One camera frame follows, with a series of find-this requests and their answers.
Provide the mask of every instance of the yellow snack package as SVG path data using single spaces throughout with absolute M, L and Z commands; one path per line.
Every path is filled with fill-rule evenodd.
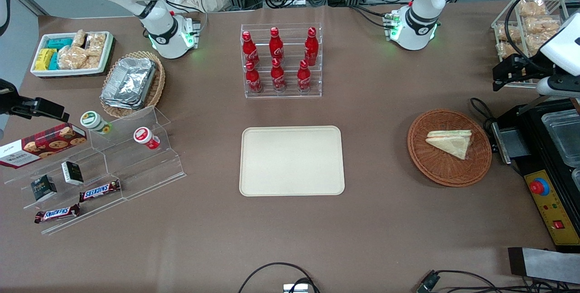
M 38 59 L 34 64 L 35 70 L 48 70 L 52 54 L 56 53 L 56 49 L 41 49 L 38 53 Z

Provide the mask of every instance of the red emergency stop button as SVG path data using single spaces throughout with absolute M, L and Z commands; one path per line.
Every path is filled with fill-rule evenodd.
M 554 221 L 554 228 L 559 230 L 564 228 L 564 223 L 562 221 Z
M 530 183 L 530 191 L 540 196 L 547 196 L 550 192 L 550 186 L 542 178 L 536 178 Z

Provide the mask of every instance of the red switch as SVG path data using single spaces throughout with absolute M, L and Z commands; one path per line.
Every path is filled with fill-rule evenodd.
M 543 194 L 544 192 L 544 187 L 542 182 L 540 181 L 532 181 L 530 183 L 530 191 L 535 193 L 535 194 Z
M 554 221 L 554 228 L 559 230 L 564 228 L 564 223 L 562 221 Z

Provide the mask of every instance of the aluminum foil container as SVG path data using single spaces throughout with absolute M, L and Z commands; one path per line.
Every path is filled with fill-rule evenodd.
M 109 106 L 141 109 L 155 74 L 155 62 L 148 58 L 123 58 L 115 66 L 100 99 Z

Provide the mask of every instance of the red cookie box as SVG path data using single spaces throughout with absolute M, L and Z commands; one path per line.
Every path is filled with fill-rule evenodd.
M 87 135 L 83 130 L 63 123 L 0 147 L 0 165 L 20 168 L 85 142 Z

